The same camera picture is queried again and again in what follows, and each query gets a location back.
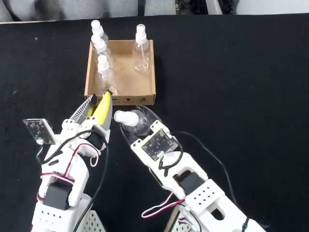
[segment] cardboard tray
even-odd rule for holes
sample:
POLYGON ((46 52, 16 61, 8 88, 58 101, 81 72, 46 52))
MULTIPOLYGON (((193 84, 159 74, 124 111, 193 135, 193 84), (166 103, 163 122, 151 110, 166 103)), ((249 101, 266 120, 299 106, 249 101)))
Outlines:
MULTIPOLYGON (((138 73, 133 68, 132 46, 134 40, 110 40, 107 42, 112 51, 114 74, 118 95, 112 96, 113 105, 153 105, 155 103, 155 64, 154 45, 150 40, 150 62, 147 73, 138 73)), ((98 101, 102 99, 102 92, 96 88, 95 76, 98 68, 95 62, 96 53, 90 43, 85 97, 96 94, 98 101)))

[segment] white spray nozzle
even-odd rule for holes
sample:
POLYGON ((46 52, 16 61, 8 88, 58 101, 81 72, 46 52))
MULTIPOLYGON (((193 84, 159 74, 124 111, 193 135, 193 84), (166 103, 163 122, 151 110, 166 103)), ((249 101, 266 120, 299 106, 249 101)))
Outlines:
POLYGON ((98 52, 106 52, 107 51, 107 45, 106 45, 105 41, 102 40, 99 35, 91 36, 91 41, 93 42, 93 45, 95 46, 95 49, 98 52))
POLYGON ((136 34, 135 34, 135 41, 138 44, 144 44, 147 41, 146 36, 146 27, 143 24, 138 24, 136 26, 136 34))
POLYGON ((91 36, 91 42, 94 44, 98 44, 101 40, 101 37, 98 34, 94 34, 91 36))
POLYGON ((101 26, 100 22, 98 20, 93 20, 91 22, 91 27, 92 27, 92 33, 98 34, 99 36, 102 36, 104 34, 103 27, 101 26))
POLYGON ((131 111, 117 110, 114 114, 114 119, 116 122, 123 123, 130 127, 136 126, 139 122, 139 116, 131 111))
POLYGON ((98 72, 104 74, 108 71, 110 65, 105 55, 99 55, 98 57, 98 72))

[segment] clear plastic bottle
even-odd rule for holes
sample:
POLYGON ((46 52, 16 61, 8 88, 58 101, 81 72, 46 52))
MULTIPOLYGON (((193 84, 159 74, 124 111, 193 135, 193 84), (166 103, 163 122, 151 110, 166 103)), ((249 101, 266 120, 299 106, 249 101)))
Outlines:
POLYGON ((126 130, 137 136, 146 136, 150 131, 150 124, 140 110, 121 111, 114 114, 116 122, 123 123, 126 130))
POLYGON ((94 35, 99 35, 99 37, 104 40, 105 42, 108 41, 108 36, 104 32, 103 27, 101 26, 100 22, 98 20, 93 20, 91 22, 92 27, 92 33, 94 35))
POLYGON ((110 68, 108 59, 105 55, 98 57, 98 79, 99 87, 105 93, 107 90, 111 91, 113 95, 118 94, 113 70, 110 68))
POLYGON ((113 58, 112 58, 112 52, 111 50, 107 47, 106 43, 104 40, 102 40, 99 35, 93 35, 91 36, 91 42, 95 48, 95 51, 97 55, 105 55, 108 59, 108 62, 110 64, 110 67, 113 68, 113 58))
POLYGON ((146 27, 143 24, 136 26, 135 42, 132 49, 134 69, 146 72, 149 69, 150 46, 146 36, 146 27))

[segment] white robotic arm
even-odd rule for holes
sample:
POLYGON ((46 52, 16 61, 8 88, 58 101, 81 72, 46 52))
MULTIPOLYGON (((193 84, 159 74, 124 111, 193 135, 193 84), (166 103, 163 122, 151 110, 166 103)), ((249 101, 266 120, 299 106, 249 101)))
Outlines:
POLYGON ((42 165, 42 182, 32 232, 83 232, 91 228, 105 232, 95 211, 89 211, 93 199, 84 194, 89 171, 81 156, 90 157, 92 167, 97 165, 110 136, 112 100, 110 93, 105 93, 94 111, 93 98, 63 121, 58 135, 45 119, 24 120, 37 143, 51 144, 44 159, 37 156, 42 165))
POLYGON ((162 188, 177 196, 180 204, 178 219, 171 232, 264 232, 252 219, 248 219, 236 205, 229 200, 223 190, 185 153, 180 143, 171 135, 161 120, 146 107, 138 107, 150 121, 149 135, 139 137, 121 125, 123 135, 131 149, 149 167, 152 175, 162 188), (182 223, 190 225, 186 229, 182 223))

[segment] black tablecloth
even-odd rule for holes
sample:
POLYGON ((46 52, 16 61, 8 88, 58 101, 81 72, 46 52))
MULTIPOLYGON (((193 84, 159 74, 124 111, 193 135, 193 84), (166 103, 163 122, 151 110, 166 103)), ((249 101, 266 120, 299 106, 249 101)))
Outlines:
MULTIPOLYGON (((103 19, 111 39, 154 40, 157 98, 171 131, 197 135, 226 165, 242 210, 270 232, 308 231, 308 14, 103 19)), ((84 100, 90 21, 0 25, 1 231, 30 230, 40 167, 22 123, 61 123, 84 100)), ((195 141, 185 151, 230 196, 220 165, 195 141)), ((170 210, 141 219, 169 194, 112 124, 108 176, 94 209, 109 232, 163 231, 170 210)), ((90 169, 92 195, 104 159, 90 169)))

